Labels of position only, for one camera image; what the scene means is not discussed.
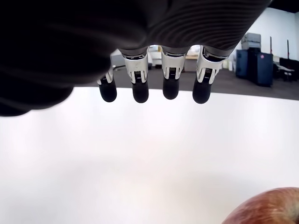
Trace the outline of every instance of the desk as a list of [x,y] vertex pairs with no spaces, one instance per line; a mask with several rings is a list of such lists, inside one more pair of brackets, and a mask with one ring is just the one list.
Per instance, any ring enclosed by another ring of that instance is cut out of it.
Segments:
[[262,191],[299,186],[299,101],[131,89],[0,118],[0,223],[220,224]]

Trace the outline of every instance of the white table surface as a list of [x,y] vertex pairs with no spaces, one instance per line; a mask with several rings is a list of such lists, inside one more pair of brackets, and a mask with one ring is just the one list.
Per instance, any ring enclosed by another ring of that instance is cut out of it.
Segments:
[[2,224],[220,224],[262,191],[299,186],[299,101],[213,93],[204,105],[131,89],[0,118]]

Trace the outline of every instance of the apple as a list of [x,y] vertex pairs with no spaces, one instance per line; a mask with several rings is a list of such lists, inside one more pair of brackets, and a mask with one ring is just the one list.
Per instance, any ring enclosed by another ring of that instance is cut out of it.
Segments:
[[299,224],[299,188],[277,188],[254,196],[222,224]]

